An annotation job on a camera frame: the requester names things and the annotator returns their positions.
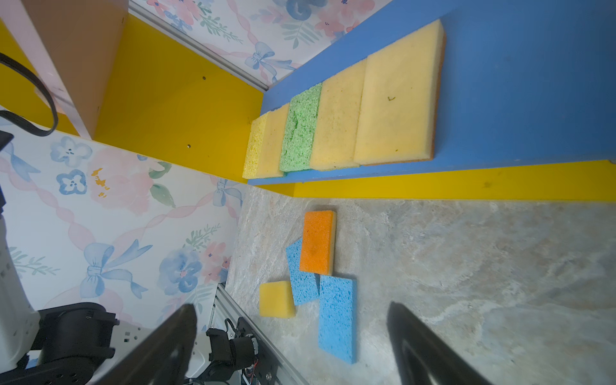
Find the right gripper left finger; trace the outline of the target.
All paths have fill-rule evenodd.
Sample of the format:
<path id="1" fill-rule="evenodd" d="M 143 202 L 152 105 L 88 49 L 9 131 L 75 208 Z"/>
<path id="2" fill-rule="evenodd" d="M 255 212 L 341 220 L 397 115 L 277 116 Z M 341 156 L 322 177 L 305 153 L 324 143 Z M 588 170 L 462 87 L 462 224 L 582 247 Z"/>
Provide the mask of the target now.
<path id="1" fill-rule="evenodd" d="M 199 375 L 197 313 L 181 306 L 154 329 L 120 321 L 112 329 L 106 359 L 93 375 L 94 384 L 183 384 Z"/>

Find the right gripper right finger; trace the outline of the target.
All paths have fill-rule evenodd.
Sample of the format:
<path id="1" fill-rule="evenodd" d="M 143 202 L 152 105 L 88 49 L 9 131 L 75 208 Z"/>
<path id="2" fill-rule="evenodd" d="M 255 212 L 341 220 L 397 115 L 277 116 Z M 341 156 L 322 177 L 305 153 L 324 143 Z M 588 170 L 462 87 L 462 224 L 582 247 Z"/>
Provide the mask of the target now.
<path id="1" fill-rule="evenodd" d="M 392 302 L 388 334 L 402 384 L 488 384 L 404 304 Z"/>

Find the orange sponge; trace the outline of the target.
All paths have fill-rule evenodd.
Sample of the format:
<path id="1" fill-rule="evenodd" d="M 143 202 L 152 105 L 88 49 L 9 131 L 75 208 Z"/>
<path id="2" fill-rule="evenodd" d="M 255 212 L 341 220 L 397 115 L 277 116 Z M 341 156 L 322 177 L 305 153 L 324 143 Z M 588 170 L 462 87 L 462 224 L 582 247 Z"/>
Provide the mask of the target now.
<path id="1" fill-rule="evenodd" d="M 312 211 L 305 214 L 300 257 L 302 272 L 332 276 L 337 214 Z"/>

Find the bright yellow cellulose sponge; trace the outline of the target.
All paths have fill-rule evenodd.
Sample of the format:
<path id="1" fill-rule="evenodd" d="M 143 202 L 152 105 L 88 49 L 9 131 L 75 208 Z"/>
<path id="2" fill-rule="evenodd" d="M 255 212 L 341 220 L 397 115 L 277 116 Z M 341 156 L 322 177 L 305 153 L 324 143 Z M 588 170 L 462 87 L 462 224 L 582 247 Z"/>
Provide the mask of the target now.
<path id="1" fill-rule="evenodd" d="M 261 146 L 265 135 L 267 117 L 268 114 L 265 114 L 252 122 L 242 173 L 242 177 L 244 179 L 250 180 L 256 178 Z"/>

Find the pale yellow sponge underneath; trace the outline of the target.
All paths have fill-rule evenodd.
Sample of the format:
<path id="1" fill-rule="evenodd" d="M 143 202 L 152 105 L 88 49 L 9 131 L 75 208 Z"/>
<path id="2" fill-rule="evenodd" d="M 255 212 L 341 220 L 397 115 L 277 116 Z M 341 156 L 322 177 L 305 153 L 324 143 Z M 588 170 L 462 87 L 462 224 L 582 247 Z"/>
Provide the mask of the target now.
<path id="1" fill-rule="evenodd" d="M 354 155 L 366 63 L 362 60 L 322 83 L 310 168 L 330 171 L 358 166 Z"/>

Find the yellow sponge with green back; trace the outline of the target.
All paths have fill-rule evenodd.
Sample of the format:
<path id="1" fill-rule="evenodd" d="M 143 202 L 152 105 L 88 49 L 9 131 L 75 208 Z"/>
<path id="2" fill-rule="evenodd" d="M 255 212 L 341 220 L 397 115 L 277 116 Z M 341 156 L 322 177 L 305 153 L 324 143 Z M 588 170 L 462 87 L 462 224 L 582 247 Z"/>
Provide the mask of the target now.
<path id="1" fill-rule="evenodd" d="M 263 116 L 265 127 L 259 152 L 257 179 L 285 176 L 280 170 L 280 160 L 288 112 L 289 104 L 285 104 Z"/>

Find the small yellow sponge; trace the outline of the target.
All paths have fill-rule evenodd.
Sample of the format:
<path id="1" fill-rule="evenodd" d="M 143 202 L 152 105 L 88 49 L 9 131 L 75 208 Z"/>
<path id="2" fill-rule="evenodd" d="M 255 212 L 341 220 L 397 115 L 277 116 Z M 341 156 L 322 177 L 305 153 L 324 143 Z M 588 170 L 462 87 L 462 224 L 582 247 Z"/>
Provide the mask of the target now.
<path id="1" fill-rule="evenodd" d="M 354 161 L 431 160 L 446 33 L 437 19 L 367 57 Z"/>

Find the yellow pink blue toy shelf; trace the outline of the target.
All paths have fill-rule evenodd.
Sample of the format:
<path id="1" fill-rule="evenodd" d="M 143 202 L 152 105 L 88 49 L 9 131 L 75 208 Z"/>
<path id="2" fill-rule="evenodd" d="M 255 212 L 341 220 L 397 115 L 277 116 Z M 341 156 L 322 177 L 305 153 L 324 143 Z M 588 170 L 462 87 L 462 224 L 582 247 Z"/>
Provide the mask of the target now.
<path id="1" fill-rule="evenodd" d="M 88 138 L 293 197 L 613 201 L 612 1 L 143 1 Z M 343 76 L 351 167 L 245 173 L 251 125 Z"/>

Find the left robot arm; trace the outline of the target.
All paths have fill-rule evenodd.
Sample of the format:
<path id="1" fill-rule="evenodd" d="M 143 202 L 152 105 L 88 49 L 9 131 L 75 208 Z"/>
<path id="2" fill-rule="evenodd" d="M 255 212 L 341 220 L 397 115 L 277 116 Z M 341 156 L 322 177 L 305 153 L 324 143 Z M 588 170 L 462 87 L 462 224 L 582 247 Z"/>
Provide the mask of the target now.
<path id="1" fill-rule="evenodd" d="M 96 303 L 37 311 L 30 304 L 1 220 L 1 383 L 86 384 L 115 356 L 115 314 Z"/>

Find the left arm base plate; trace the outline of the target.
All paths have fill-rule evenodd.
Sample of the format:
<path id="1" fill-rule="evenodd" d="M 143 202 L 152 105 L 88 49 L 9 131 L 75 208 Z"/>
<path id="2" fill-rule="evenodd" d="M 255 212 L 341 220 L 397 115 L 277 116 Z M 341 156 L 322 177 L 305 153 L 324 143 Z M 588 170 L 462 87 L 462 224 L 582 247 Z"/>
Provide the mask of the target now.
<path id="1" fill-rule="evenodd" d="M 197 335 L 186 384 L 277 384 L 280 361 L 247 320 L 224 320 Z"/>

